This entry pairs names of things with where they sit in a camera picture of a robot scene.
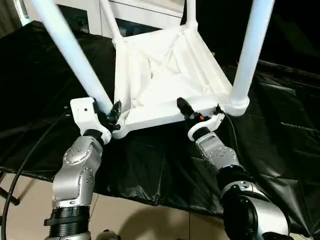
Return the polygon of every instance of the table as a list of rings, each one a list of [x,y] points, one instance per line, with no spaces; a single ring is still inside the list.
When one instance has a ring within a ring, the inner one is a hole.
[[[111,39],[76,32],[84,53],[113,98],[115,50]],[[73,98],[86,96],[43,25],[32,22],[0,40],[0,171],[15,172],[35,142]],[[320,235],[319,81],[283,68],[260,68],[246,113],[232,118],[239,159],[283,208],[293,233]],[[232,81],[234,66],[223,67]],[[234,138],[227,121],[216,131],[227,146]],[[79,136],[64,117],[30,158],[23,174],[52,181],[62,156]],[[130,132],[104,148],[95,192],[141,203],[222,216],[212,166],[184,135],[182,123]]]

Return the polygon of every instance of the black cable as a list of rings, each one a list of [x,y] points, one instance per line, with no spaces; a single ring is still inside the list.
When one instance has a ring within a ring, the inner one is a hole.
[[[226,114],[225,112],[222,112],[225,117],[229,120],[229,123],[231,125],[232,128],[232,132],[233,132],[233,137],[234,137],[234,143],[235,143],[235,150],[236,150],[236,154],[239,156],[240,152],[239,152],[239,148],[238,148],[238,141],[237,141],[237,134],[236,134],[236,130],[235,130],[235,126],[234,123],[232,122],[230,116],[228,114]]]
[[[29,154],[26,156],[26,158],[23,160],[20,168],[16,172],[13,181],[11,183],[8,196],[5,200],[4,208],[3,208],[3,215],[2,215],[2,224],[1,224],[1,239],[6,240],[7,239],[7,233],[6,233],[6,226],[7,226],[7,216],[8,216],[8,210],[9,210],[9,205],[11,201],[11,197],[13,195],[14,189],[16,187],[16,184],[18,182],[18,178],[20,177],[22,170],[24,166],[26,165],[28,159],[32,155],[32,153],[35,151],[35,149],[38,147],[38,145],[41,143],[41,141],[44,139],[44,137],[50,132],[50,130],[57,124],[57,122],[65,115],[66,113],[64,112],[62,115],[60,115],[52,124],[51,126],[44,132],[44,134],[39,138],[39,140],[36,142],[36,144],[32,147],[30,150]]]
[[[236,130],[235,130],[235,126],[234,123],[232,122],[230,116],[228,114],[226,114],[221,107],[219,106],[219,104],[216,106],[214,112],[215,115],[217,114],[223,114],[229,121],[231,128],[232,128],[232,132],[233,132],[233,137],[234,137],[234,143],[235,143],[235,151],[236,154],[239,156],[240,152],[239,152],[239,148],[238,148],[238,140],[237,140],[237,134],[236,134]]]

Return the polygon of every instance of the white chair leg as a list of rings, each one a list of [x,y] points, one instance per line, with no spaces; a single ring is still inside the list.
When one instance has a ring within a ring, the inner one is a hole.
[[[242,105],[248,101],[248,92],[259,60],[275,0],[254,0],[251,7],[239,65],[230,96],[230,103]]]

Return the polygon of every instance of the white bracket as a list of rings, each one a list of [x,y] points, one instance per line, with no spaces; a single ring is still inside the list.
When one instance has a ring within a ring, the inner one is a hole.
[[[93,129],[102,133],[103,143],[106,145],[111,140],[111,133],[101,125],[94,109],[95,100],[92,97],[75,98],[70,101],[75,124],[80,129],[81,135],[86,130]]]

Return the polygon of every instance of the white chair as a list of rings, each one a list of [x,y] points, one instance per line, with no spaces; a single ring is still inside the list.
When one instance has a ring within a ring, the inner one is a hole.
[[[32,0],[56,45],[90,97],[106,114],[112,103],[52,0]],[[233,86],[198,33],[196,0],[187,0],[185,25],[122,37],[109,1],[100,2],[116,48],[114,102],[122,114],[114,138],[128,132],[184,120],[177,98],[211,115],[219,104],[241,116],[268,28],[274,0],[254,0]],[[215,130],[222,119],[216,119]]]

